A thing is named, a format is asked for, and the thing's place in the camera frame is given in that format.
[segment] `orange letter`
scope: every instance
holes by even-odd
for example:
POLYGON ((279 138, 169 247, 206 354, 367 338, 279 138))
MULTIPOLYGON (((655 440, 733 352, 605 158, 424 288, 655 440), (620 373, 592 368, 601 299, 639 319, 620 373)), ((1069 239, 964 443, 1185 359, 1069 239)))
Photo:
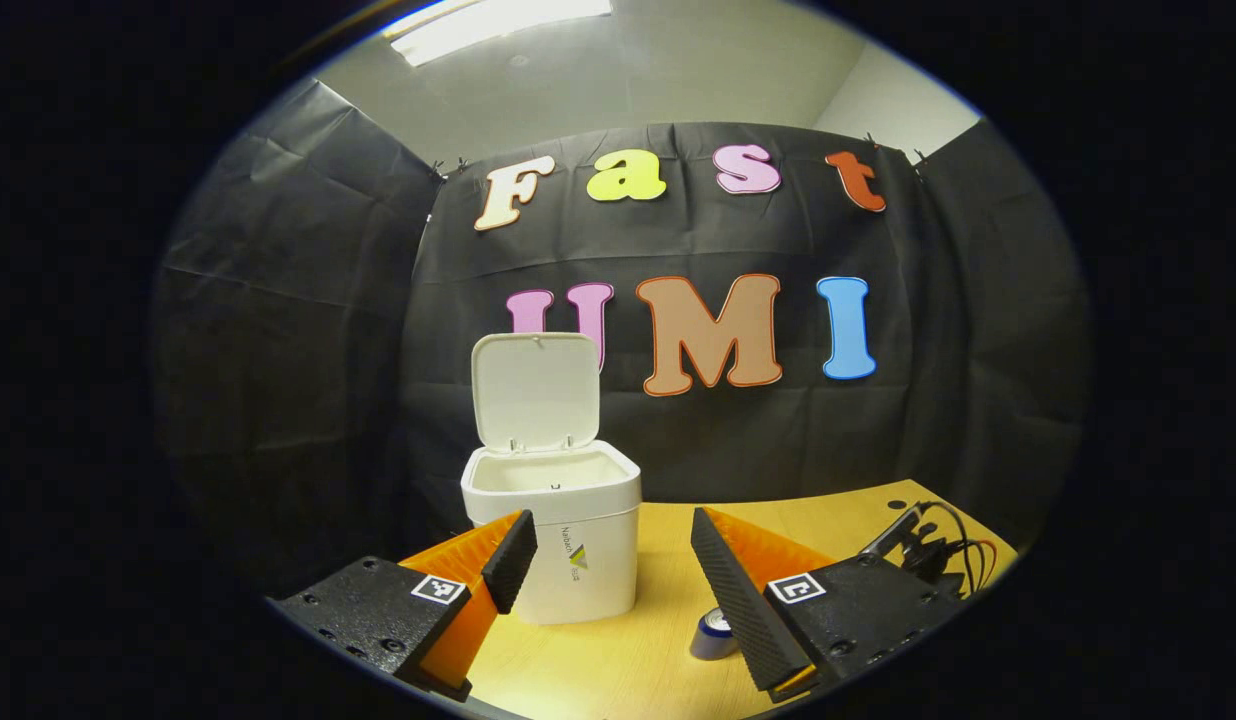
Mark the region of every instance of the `orange letter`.
POLYGON ((845 194, 857 206, 873 212, 884 210, 884 199, 873 195, 871 188, 866 186, 866 179, 864 179, 875 177, 871 168, 859 163, 852 152, 837 152, 836 156, 827 156, 824 159, 828 165, 839 170, 845 194))
POLYGON ((782 367, 774 357, 772 310, 779 290, 772 275, 740 275, 729 288, 719 317, 713 317, 685 278, 651 278, 638 284, 637 296, 649 305, 654 320, 654 374, 645 382, 645 393, 679 395, 693 387, 681 368, 681 348, 706 387, 721 380, 732 350, 728 379, 733 387, 765 387, 782 378, 782 367))
POLYGON ((551 156, 543 156, 531 161, 523 161, 514 165, 489 170, 489 199, 485 200, 485 215, 476 219, 477 231, 487 228, 499 228, 503 225, 515 222, 522 211, 512 207, 512 199, 528 203, 534 199, 536 190, 536 177, 549 177, 555 169, 555 159, 551 156), (530 174, 522 179, 523 174, 530 174))

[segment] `foam letter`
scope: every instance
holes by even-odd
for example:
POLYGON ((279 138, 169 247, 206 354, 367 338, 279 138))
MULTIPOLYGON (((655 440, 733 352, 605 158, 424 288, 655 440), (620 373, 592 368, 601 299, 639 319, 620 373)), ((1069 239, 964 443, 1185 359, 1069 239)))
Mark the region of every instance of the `foam letter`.
POLYGON ((596 161, 596 169, 599 173, 587 182, 587 195, 595 200, 653 200, 667 190, 667 183, 658 179, 658 156, 649 149, 611 152, 596 161))
POLYGON ((873 195, 871 188, 866 186, 865 178, 875 177, 871 168, 859 163, 852 152, 837 152, 836 156, 827 156, 824 159, 828 165, 839 170, 845 194, 857 206, 873 212, 884 210, 884 198, 873 195))
POLYGON ((534 200, 536 178, 549 177, 554 169, 555 159, 551 156, 543 156, 489 170, 486 177, 489 179, 489 199, 485 200, 485 215, 476 219, 477 231, 499 228, 503 225, 515 222, 522 216, 522 211, 512 207, 512 199, 522 201, 522 205, 534 200))
POLYGON ((724 191, 734 195, 751 195, 756 191, 772 191, 782 183, 777 169, 764 163, 769 151, 759 144, 727 144, 711 156, 711 163, 721 170, 714 177, 724 191))
POLYGON ((604 369, 604 303, 614 296, 609 283, 582 283, 569 288, 569 301, 578 310, 578 332, 591 337, 599 351, 599 368, 604 369))
POLYGON ((782 378, 774 357, 772 303, 781 287, 772 275, 742 275, 729 288, 719 317, 711 316, 702 296, 686 278, 651 278, 638 284, 637 296, 649 305, 654 321, 654 374, 645 393, 679 395, 693 387, 681 366, 681 348, 700 374, 714 387, 733 351, 733 387, 764 387, 782 378))
POLYGON ((540 333, 546 327, 546 309, 555 296, 545 290, 518 291, 507 299, 507 309, 512 311, 513 333, 540 333))
POLYGON ((823 363, 823 374, 837 382, 852 382, 875 372, 875 361, 866 354, 866 316, 861 314, 866 291, 860 278, 818 282, 818 295, 827 299, 832 319, 832 356, 823 363))

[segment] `open lid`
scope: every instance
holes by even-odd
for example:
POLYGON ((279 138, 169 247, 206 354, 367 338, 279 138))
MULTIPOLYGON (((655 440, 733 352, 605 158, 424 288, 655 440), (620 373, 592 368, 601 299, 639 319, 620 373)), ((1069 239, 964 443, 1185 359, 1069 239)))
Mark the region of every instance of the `open lid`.
POLYGON ((471 384, 489 451, 578 447, 599 430, 599 347, 585 333, 482 337, 471 351, 471 384))

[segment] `white wall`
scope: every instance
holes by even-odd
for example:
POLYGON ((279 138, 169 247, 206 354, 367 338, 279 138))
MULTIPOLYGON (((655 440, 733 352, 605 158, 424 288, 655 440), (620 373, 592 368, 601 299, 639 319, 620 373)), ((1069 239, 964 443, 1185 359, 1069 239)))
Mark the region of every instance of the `white wall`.
POLYGON ((980 114, 946 86, 913 68, 891 51, 868 42, 815 128, 850 137, 871 138, 906 152, 926 156, 978 122, 980 114))

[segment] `blue letter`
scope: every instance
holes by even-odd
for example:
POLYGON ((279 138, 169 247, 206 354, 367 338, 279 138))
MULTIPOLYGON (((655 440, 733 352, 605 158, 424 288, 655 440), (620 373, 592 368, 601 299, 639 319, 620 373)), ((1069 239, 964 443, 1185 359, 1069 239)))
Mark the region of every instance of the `blue letter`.
POLYGON ((866 316, 861 314, 866 283, 860 278, 823 278, 818 295, 827 299, 832 315, 832 356, 823 363, 823 374, 852 382, 874 373, 875 361, 866 354, 866 316))

